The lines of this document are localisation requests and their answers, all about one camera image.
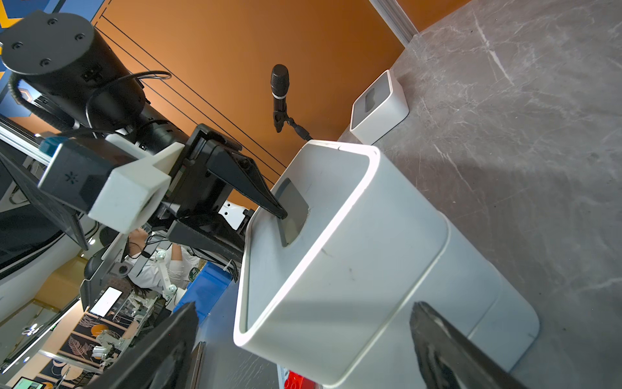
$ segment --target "person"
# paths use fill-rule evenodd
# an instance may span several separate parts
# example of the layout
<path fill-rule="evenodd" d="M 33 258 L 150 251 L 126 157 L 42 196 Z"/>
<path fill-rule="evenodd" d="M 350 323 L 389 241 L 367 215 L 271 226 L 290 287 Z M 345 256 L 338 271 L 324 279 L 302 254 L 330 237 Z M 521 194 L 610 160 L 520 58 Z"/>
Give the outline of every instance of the person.
<path fill-rule="evenodd" d="M 127 260 L 134 264 L 138 258 L 143 255 L 147 238 L 149 234 L 142 228 L 138 228 L 128 235 L 128 258 Z M 160 276 L 160 271 L 153 260 L 156 253 L 151 256 L 152 261 L 147 261 L 142 271 L 137 276 L 128 276 L 129 279 L 138 287 L 144 289 L 153 289 L 162 291 L 164 281 Z M 169 272 L 170 283 L 178 288 L 185 288 L 190 282 L 190 270 L 198 267 L 199 257 L 192 256 L 184 247 L 173 243 L 166 250 L 164 263 Z"/>

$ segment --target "microphone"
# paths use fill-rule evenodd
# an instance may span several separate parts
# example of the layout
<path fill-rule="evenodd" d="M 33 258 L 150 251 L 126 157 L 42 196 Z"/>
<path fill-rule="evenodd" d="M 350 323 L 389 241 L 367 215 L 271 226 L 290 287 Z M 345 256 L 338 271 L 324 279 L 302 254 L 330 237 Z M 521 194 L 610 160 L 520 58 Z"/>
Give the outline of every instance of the microphone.
<path fill-rule="evenodd" d="M 289 90 L 289 72 L 285 65 L 279 64 L 272 68 L 270 86 L 274 97 L 274 127 L 276 127 L 276 132 L 280 133 L 283 129 L 284 120 L 287 118 L 285 97 Z"/>
<path fill-rule="evenodd" d="M 311 135 L 302 126 L 296 124 L 294 119 L 287 115 L 287 103 L 285 97 L 289 89 L 289 72 L 285 65 L 275 65 L 272 68 L 272 78 L 270 79 L 270 86 L 272 87 L 272 97 L 274 97 L 274 112 L 272 118 L 274 119 L 274 127 L 276 132 L 280 133 L 283 130 L 283 124 L 287 123 L 293 127 L 294 131 L 302 139 L 310 141 Z"/>

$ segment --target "small white box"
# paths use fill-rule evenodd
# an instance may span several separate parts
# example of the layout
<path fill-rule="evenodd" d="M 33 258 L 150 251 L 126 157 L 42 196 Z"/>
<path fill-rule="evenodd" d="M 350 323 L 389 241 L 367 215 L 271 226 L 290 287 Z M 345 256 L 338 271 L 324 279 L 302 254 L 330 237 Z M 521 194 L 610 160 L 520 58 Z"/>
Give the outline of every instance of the small white box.
<path fill-rule="evenodd" d="M 386 70 L 352 104 L 350 132 L 363 144 L 373 144 L 408 116 L 402 85 Z"/>

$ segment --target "marble surface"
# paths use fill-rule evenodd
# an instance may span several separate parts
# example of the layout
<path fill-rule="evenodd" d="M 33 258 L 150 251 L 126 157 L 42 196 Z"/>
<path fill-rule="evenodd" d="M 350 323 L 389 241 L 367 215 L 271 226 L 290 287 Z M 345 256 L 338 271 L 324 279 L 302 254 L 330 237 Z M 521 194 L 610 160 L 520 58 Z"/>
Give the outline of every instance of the marble surface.
<path fill-rule="evenodd" d="M 474 0 L 393 70 L 411 113 L 376 145 L 540 317 L 513 375 L 621 388 L 622 2 Z"/>

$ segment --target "blue bin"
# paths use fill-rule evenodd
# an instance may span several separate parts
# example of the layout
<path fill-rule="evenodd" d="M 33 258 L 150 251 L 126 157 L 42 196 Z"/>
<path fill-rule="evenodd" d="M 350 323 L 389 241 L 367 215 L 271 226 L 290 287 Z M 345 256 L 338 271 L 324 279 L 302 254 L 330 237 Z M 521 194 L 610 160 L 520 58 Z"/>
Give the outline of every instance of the blue bin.
<path fill-rule="evenodd" d="M 197 308 L 198 322 L 201 324 L 230 282 L 231 275 L 229 273 L 208 262 L 197 278 L 188 285 L 186 293 L 173 308 L 173 312 L 187 302 L 194 301 Z"/>

